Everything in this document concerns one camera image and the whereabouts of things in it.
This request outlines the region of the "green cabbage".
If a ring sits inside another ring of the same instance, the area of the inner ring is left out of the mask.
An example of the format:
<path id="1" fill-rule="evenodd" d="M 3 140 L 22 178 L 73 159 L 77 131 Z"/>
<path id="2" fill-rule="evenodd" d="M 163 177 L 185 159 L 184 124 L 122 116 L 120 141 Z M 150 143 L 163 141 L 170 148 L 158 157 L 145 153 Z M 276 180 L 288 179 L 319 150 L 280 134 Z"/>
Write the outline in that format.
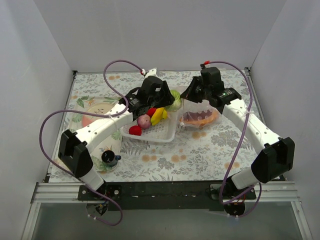
<path id="1" fill-rule="evenodd" d="M 177 90 L 171 90 L 171 95 L 174 97 L 173 104 L 167 106 L 165 109 L 167 112 L 176 112 L 182 106 L 181 94 Z"/>

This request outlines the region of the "yellow banana bunch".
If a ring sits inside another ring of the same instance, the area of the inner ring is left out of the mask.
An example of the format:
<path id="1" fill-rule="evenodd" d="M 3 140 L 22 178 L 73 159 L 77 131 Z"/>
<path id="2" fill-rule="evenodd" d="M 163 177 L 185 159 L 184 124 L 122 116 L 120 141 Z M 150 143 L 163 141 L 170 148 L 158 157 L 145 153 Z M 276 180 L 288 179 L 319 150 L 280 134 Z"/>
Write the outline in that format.
<path id="1" fill-rule="evenodd" d="M 150 118 L 150 123 L 152 126 L 157 125 L 161 120 L 166 119 L 168 117 L 168 113 L 164 107 L 157 108 Z"/>

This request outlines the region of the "clear zip top bag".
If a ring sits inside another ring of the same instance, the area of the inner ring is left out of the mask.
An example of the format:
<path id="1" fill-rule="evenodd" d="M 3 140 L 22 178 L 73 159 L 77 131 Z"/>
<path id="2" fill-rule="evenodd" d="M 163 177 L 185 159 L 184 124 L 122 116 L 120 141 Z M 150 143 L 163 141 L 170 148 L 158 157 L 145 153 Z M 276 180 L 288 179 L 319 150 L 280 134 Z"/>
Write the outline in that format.
<path id="1" fill-rule="evenodd" d="M 207 100 L 194 103 L 189 100 L 181 100 L 181 108 L 176 112 L 177 122 L 182 127 L 203 128 L 220 121 L 219 111 L 210 106 Z"/>

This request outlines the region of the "purple onion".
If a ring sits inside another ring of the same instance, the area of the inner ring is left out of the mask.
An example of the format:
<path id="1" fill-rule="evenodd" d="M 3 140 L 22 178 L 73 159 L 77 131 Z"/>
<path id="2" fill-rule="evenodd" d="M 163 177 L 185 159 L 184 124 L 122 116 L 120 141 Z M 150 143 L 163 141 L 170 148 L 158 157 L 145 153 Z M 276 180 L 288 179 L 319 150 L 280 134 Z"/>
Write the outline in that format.
<path id="1" fill-rule="evenodd" d="M 144 114 L 137 119 L 137 125 L 141 129 L 148 129 L 151 126 L 151 118 L 149 115 Z"/>

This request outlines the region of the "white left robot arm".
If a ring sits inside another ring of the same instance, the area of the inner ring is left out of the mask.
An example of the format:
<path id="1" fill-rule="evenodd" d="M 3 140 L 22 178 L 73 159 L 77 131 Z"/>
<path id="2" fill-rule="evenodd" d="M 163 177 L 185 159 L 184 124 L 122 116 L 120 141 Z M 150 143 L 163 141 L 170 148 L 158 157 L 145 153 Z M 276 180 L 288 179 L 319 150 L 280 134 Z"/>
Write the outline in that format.
<path id="1" fill-rule="evenodd" d="M 150 108 L 162 108 L 174 103 L 175 98 L 165 80 L 148 76 L 140 87 L 129 91 L 114 107 L 87 126 L 71 132 L 64 131 L 60 138 L 58 158 L 73 176 L 89 188 L 95 200 L 106 196 L 105 181 L 96 171 L 91 152 L 121 127 L 135 121 Z"/>

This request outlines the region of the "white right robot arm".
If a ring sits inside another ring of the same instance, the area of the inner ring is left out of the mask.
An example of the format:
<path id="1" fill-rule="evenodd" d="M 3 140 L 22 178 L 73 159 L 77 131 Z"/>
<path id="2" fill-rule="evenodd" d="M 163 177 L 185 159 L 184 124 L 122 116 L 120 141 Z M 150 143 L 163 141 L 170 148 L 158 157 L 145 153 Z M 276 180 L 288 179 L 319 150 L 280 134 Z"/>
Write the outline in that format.
<path id="1" fill-rule="evenodd" d="M 237 199 L 249 187 L 268 183 L 293 168 L 294 141 L 280 137 L 250 113 L 251 107 L 241 95 L 234 88 L 225 87 L 218 68 L 203 67 L 180 97 L 196 104 L 208 101 L 242 131 L 241 138 L 247 138 L 257 153 L 251 166 L 223 179 L 220 190 L 226 190 L 230 198 Z"/>

